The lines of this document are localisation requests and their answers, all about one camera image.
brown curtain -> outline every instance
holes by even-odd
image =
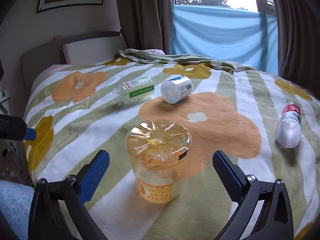
[[[305,0],[274,0],[278,74],[320,99],[320,23]]]
[[[121,30],[132,49],[170,52],[171,0],[116,0]]]

folded blanket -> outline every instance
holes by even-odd
[[[179,75],[191,79],[194,91],[177,104],[167,104],[160,86]],[[154,95],[116,106],[113,85],[144,76],[152,79]],[[295,149],[275,141],[282,109],[290,101],[302,112],[302,137]],[[183,191],[168,204],[139,196],[124,144],[130,128],[151,119],[181,123],[193,138]],[[110,167],[85,204],[109,239],[213,239],[237,207],[212,167],[212,153],[220,149],[245,174],[285,181],[296,234],[318,214],[320,102],[250,66],[133,49],[119,51],[102,65],[59,65],[36,79],[25,120],[37,131],[35,141],[25,142],[35,183],[43,177],[63,180],[77,174],[100,149],[109,152]],[[259,202],[243,237],[250,234],[261,206]]]

floral blanket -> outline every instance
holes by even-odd
[[[160,86],[179,75],[192,80],[194,91],[170,105],[161,98]],[[152,98],[116,106],[113,85],[144,76],[153,80]],[[303,134],[295,149],[275,141],[282,109],[290,101],[302,112]],[[151,119],[181,123],[192,134],[183,191],[168,204],[139,196],[124,144],[130,128]],[[35,141],[25,142],[34,183],[43,177],[63,180],[77,174],[100,149],[109,152],[110,167],[85,204],[108,239],[214,239],[237,207],[212,167],[212,153],[220,149],[246,174],[285,181],[296,239],[318,215],[320,102],[250,66],[133,49],[101,64],[55,65],[35,80],[25,120],[37,132]],[[243,237],[250,234],[261,206],[259,202]]]

light blue fabric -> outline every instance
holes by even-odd
[[[171,54],[233,60],[278,74],[275,16],[196,5],[173,5],[172,13]]]
[[[34,193],[32,187],[0,180],[0,210],[20,240],[28,240],[29,214]]]

gray headboard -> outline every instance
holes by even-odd
[[[82,34],[50,41],[46,44],[40,45],[25,52],[20,57],[20,62],[28,95],[30,95],[31,87],[34,80],[42,71],[52,65],[66,63],[62,50],[64,44],[86,39],[119,35],[119,32],[95,32]]]

